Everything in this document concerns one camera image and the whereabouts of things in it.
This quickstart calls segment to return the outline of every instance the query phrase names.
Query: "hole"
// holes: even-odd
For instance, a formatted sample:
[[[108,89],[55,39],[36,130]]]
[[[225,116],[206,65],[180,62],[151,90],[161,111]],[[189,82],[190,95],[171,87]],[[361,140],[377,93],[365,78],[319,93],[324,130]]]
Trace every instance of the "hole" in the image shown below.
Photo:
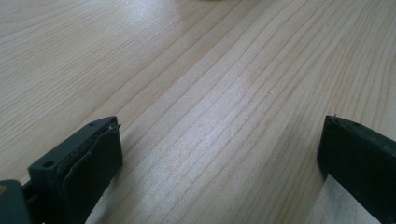
[[[46,168],[49,168],[49,167],[53,166],[53,164],[55,164],[55,161],[46,161],[46,162],[44,162],[43,166]]]
[[[0,186],[0,195],[4,194],[7,191],[8,187],[7,185],[1,185]]]

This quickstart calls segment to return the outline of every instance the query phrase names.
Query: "dark green plastic part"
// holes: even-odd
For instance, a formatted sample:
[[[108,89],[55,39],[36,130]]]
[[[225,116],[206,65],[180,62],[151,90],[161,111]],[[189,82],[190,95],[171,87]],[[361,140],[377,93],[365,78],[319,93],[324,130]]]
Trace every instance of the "dark green plastic part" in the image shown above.
[[[382,223],[396,223],[396,143],[359,123],[327,116],[318,165]]]

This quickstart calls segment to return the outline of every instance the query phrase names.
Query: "black clamp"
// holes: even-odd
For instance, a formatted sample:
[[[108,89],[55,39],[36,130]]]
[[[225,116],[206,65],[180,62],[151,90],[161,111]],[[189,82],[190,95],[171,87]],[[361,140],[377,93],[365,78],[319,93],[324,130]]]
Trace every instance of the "black clamp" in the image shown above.
[[[84,223],[122,166],[119,127],[91,122],[30,165],[23,187],[0,181],[0,223]]]

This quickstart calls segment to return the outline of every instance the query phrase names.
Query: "light wood surface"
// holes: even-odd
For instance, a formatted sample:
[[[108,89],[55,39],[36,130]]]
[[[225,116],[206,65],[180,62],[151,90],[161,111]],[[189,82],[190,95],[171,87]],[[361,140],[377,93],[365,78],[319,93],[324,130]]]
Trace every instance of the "light wood surface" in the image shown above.
[[[316,153],[327,114],[396,139],[395,40],[394,0],[1,1],[0,178],[117,115],[89,223],[376,223]]]

